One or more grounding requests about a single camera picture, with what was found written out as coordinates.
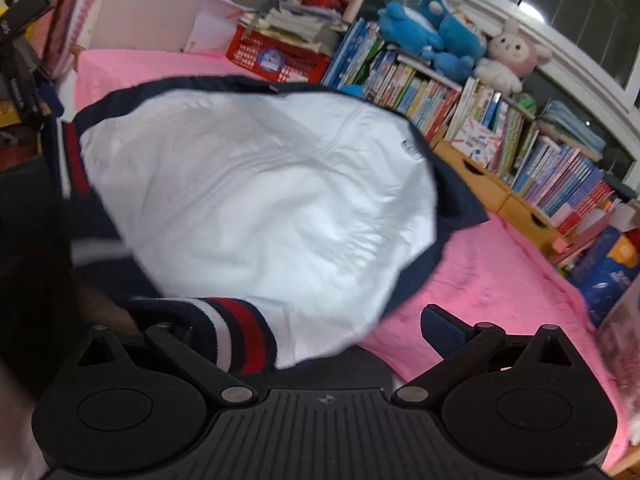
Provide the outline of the white and navy jacket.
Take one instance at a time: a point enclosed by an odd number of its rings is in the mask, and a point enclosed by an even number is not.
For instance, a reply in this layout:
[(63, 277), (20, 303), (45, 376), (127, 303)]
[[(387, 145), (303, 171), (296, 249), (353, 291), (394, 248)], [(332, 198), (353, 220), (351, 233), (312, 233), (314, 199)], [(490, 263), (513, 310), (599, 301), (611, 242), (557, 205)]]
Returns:
[(318, 84), (150, 81), (44, 152), (81, 278), (232, 374), (359, 344), (487, 220), (407, 118)]

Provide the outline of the pink bunny towel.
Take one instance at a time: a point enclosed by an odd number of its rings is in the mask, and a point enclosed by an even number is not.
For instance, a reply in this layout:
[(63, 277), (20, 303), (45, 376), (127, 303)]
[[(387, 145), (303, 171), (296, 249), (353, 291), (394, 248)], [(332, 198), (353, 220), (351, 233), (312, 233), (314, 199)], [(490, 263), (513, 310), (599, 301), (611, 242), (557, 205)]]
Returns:
[[(77, 62), (75, 106), (82, 110), (112, 91), (171, 76), (244, 75), (220, 53), (88, 50)], [(542, 324), (562, 327), (614, 405), (614, 441), (604, 461), (611, 470), (626, 454), (629, 424), (620, 390), (605, 367), (582, 296), (528, 240), (492, 214), (488, 221), (454, 234), (435, 272), (422, 288), (363, 339), (402, 379), (439, 361), (420, 333), (419, 316), (438, 304), (465, 322), (490, 321), (510, 334), (533, 333)]]

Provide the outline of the wooden drawer organizer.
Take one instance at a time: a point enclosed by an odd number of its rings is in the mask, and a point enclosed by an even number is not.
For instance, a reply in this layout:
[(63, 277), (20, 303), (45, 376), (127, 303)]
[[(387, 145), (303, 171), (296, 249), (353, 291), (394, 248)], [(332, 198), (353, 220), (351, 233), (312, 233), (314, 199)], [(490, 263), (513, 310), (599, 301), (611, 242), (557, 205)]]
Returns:
[(567, 239), (551, 221), (499, 178), (446, 141), (435, 145), (435, 153), (457, 171), (486, 209), (510, 223), (546, 257), (559, 255), (568, 247)]

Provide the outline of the blue box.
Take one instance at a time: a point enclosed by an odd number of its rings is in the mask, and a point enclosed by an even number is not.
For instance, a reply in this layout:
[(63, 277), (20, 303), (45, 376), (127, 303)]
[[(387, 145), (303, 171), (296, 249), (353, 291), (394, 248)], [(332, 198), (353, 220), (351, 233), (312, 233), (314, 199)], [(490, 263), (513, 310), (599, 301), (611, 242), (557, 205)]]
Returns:
[(639, 274), (639, 229), (607, 226), (570, 272), (590, 322), (598, 327)]

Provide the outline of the white pencil print box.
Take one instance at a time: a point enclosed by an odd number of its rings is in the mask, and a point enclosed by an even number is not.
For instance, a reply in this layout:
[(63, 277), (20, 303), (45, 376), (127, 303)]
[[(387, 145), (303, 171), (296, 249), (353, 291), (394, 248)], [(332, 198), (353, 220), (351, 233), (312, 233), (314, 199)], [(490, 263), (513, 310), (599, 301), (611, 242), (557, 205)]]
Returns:
[(451, 145), (460, 153), (488, 168), (497, 154), (502, 135), (468, 118), (458, 129)]

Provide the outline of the row of books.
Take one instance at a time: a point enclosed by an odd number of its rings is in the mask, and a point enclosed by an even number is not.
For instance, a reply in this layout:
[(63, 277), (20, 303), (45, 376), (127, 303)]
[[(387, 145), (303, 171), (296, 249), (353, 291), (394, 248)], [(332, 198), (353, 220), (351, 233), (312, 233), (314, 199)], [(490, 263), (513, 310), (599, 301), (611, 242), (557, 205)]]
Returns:
[(555, 117), (536, 116), (484, 82), (450, 79), (444, 55), (426, 60), (385, 41), (375, 22), (356, 21), (322, 77), (326, 86), (393, 110), (420, 130), (487, 209), (537, 245), (575, 233), (615, 203), (599, 154)]

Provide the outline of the red plastic crate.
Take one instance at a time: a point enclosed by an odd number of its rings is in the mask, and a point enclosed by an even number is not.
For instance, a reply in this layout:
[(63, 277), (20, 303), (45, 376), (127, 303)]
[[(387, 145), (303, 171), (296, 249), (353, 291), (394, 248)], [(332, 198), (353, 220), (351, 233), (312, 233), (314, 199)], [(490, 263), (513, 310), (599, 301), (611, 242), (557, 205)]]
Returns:
[(236, 26), (226, 58), (249, 72), (274, 82), (318, 84), (331, 58), (323, 53), (294, 46), (257, 30), (249, 34)]

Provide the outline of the stack of papers and books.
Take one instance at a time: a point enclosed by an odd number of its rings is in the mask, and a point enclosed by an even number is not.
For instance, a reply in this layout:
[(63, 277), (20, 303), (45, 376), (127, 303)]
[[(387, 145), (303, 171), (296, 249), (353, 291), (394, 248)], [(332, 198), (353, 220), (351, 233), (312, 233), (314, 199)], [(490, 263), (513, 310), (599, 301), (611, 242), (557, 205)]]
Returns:
[(267, 0), (255, 10), (243, 12), (239, 25), (243, 27), (243, 39), (250, 32), (259, 32), (294, 47), (332, 55), (345, 22), (332, 9), (303, 6), (293, 0)]

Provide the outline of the pink and white plush bunny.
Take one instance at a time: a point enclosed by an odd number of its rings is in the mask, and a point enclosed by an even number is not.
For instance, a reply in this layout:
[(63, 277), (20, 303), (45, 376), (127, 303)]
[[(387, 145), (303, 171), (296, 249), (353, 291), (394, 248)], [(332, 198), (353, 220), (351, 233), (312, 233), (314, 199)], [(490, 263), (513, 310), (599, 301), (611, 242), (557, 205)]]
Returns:
[(474, 70), (474, 77), (504, 96), (520, 93), (522, 79), (533, 73), (537, 66), (550, 62), (551, 51), (535, 44), (520, 32), (520, 23), (508, 18), (502, 31), (489, 41), (486, 56)]

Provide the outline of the blue plush toy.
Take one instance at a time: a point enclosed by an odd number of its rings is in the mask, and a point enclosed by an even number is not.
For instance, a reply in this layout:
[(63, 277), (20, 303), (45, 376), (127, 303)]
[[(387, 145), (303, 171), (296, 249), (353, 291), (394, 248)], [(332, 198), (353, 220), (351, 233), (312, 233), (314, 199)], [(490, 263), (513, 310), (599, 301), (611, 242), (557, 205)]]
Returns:
[(378, 10), (378, 31), (439, 75), (464, 84), (485, 55), (487, 39), (461, 5), (462, 0), (392, 1)]

